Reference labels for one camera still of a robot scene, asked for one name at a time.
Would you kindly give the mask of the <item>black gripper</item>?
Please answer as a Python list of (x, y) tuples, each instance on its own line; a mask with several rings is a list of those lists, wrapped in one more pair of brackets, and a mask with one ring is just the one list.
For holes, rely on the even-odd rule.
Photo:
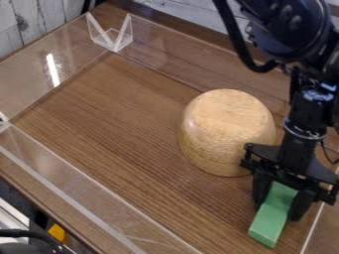
[(293, 188), (298, 194), (293, 200), (289, 220), (299, 221), (313, 202), (325, 201), (333, 205), (339, 192), (339, 178), (311, 157), (305, 170), (286, 167), (277, 158), (278, 146), (246, 144), (241, 165), (254, 175), (254, 207), (261, 208), (274, 182)]

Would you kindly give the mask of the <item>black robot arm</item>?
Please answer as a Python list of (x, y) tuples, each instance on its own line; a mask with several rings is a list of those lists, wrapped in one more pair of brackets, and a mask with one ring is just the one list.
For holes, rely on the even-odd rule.
[(315, 149), (329, 129), (339, 133), (339, 29), (326, 0), (237, 0), (250, 19), (243, 36), (229, 0), (213, 0), (247, 68), (290, 76), (290, 112), (279, 145), (247, 143), (242, 166), (254, 175), (254, 203), (263, 206), (273, 185), (297, 191), (287, 218), (302, 218), (313, 203), (333, 205), (339, 176), (322, 166)]

